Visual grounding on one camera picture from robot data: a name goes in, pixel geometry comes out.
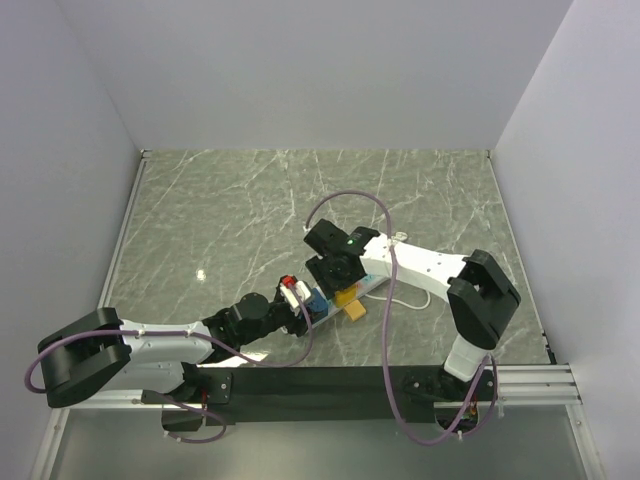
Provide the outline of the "yellow cube socket adapter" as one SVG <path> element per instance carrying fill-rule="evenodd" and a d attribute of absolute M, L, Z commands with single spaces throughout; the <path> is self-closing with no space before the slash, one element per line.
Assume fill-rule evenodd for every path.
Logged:
<path fill-rule="evenodd" d="M 345 305 L 354 301 L 356 298 L 357 298 L 357 288 L 355 286 L 352 286 L 349 289 L 337 291 L 335 293 L 333 303 L 336 308 L 341 309 L 341 308 L 344 308 Z"/>

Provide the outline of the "white power strip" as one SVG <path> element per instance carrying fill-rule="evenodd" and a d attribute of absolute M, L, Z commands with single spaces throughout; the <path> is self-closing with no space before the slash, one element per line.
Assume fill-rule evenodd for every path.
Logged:
<path fill-rule="evenodd" d="M 387 281 L 388 279 L 385 277 L 366 275 L 347 289 L 337 292 L 332 298 L 327 298 L 318 286 L 311 287 L 305 281 L 297 281 L 294 290 L 304 303 L 306 311 L 310 316 L 310 326 L 316 328 L 341 311 L 345 311 L 346 316 L 352 322 L 364 317 L 367 311 L 361 302 L 361 298 Z M 288 334 L 300 337 L 307 333 L 310 326 L 301 311 L 300 303 L 295 299 L 295 296 L 289 289 L 292 282 L 293 277 L 286 277 L 284 284 L 279 286 L 279 292 L 283 295 L 286 304 L 292 309 L 292 313 L 296 316 L 293 325 L 282 327 L 282 330 Z"/>

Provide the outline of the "blue cube socket adapter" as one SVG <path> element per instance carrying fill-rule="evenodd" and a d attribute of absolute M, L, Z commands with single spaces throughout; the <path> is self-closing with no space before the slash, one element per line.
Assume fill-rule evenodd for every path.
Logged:
<path fill-rule="evenodd" d="M 328 313 L 327 301 L 317 289 L 312 291 L 310 299 L 305 303 L 305 307 L 313 322 L 324 318 Z"/>

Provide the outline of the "small orange plug adapter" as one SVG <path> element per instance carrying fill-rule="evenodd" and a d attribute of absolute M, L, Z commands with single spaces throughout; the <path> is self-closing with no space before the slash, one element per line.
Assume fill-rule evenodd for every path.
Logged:
<path fill-rule="evenodd" d="M 366 308 L 359 300 L 354 300 L 345 305 L 343 311 L 351 322 L 356 322 L 367 313 Z"/>

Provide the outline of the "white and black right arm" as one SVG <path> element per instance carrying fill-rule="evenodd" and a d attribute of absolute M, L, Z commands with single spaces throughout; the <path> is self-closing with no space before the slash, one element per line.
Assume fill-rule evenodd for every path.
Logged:
<path fill-rule="evenodd" d="M 521 303 L 521 296 L 494 257 L 445 254 L 390 239 L 368 227 L 348 234 L 319 220 L 304 237 L 316 253 L 306 267 L 333 299 L 365 276 L 395 278 L 449 304 L 457 337 L 439 374 L 444 395 L 460 399 L 474 386 L 474 375 L 493 351 Z"/>

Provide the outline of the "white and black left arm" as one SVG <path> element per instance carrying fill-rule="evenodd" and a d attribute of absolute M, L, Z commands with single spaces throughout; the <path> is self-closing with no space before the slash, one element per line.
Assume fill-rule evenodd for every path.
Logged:
<path fill-rule="evenodd" d="M 272 300 L 249 293 L 211 317 L 182 325 L 133 322 L 112 307 L 100 308 L 38 344 L 33 366 L 44 385 L 38 388 L 30 379 L 25 384 L 45 395 L 51 408 L 130 389 L 186 402 L 199 392 L 197 366 L 223 362 L 280 328 L 310 322 L 311 297 L 302 287 L 281 285 Z"/>

